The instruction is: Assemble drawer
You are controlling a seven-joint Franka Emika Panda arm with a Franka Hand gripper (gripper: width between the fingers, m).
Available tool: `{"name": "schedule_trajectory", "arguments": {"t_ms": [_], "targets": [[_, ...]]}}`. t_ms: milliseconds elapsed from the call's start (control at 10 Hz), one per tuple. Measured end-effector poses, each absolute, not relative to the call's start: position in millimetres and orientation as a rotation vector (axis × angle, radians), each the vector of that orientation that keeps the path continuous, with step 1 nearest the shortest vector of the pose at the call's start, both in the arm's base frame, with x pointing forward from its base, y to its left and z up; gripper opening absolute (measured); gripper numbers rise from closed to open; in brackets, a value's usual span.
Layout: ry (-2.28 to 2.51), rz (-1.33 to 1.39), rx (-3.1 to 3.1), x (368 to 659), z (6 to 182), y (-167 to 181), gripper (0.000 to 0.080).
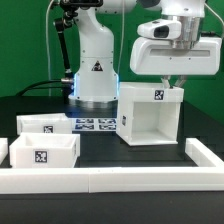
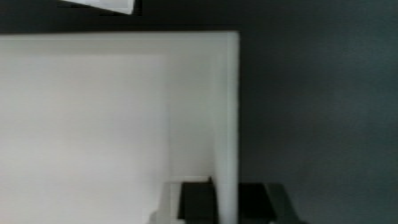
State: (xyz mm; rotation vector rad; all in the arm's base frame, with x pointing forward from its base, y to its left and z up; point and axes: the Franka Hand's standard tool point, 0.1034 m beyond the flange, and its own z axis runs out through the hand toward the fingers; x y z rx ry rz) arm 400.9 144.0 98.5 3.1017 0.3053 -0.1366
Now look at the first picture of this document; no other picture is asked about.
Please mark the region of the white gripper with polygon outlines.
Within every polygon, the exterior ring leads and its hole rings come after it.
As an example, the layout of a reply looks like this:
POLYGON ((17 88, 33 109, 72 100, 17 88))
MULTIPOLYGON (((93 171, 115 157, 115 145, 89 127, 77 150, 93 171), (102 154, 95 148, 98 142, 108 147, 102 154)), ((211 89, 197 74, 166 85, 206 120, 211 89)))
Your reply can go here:
MULTIPOLYGON (((138 38, 132 48, 130 68, 137 75, 215 75, 220 64, 221 39, 201 37, 192 49, 174 49, 167 40, 138 38)), ((170 89, 170 76, 162 76, 170 89)), ((187 81, 179 76, 175 86, 187 81)))

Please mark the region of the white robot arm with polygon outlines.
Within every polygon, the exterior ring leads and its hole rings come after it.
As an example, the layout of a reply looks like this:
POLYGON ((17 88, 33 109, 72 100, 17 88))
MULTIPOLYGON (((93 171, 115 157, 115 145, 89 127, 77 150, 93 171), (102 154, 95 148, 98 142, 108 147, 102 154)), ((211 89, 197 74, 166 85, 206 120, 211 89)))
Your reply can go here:
POLYGON ((80 38, 80 67, 69 98, 84 103, 118 99, 114 71, 114 36, 97 13, 129 12, 137 4, 159 10, 161 17, 137 27, 130 68, 137 75, 214 75, 222 39, 201 31, 206 0, 105 0, 100 7, 82 6, 75 22, 80 38))

